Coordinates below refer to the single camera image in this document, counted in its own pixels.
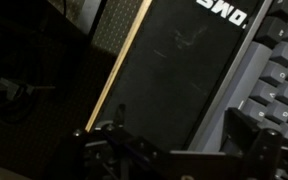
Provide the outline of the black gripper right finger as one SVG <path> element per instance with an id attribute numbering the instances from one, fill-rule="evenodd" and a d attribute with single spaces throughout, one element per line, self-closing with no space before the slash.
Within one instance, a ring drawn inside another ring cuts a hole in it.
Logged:
<path id="1" fill-rule="evenodd" d="M 259 128 L 237 108 L 229 108 L 224 115 L 224 135 L 241 152 L 228 152 L 223 160 L 242 164 L 247 160 L 277 164 L 281 157 L 282 134 L 272 128 Z"/>

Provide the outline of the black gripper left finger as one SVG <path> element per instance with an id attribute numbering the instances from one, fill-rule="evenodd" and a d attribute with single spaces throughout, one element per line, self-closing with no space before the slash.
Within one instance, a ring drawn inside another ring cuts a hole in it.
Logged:
<path id="1" fill-rule="evenodd" d="M 158 148 L 142 136 L 134 136 L 125 128 L 126 105 L 120 104 L 111 120 L 96 124 L 99 131 L 112 149 L 119 154 L 132 157 L 136 160 L 151 160 L 158 157 Z"/>

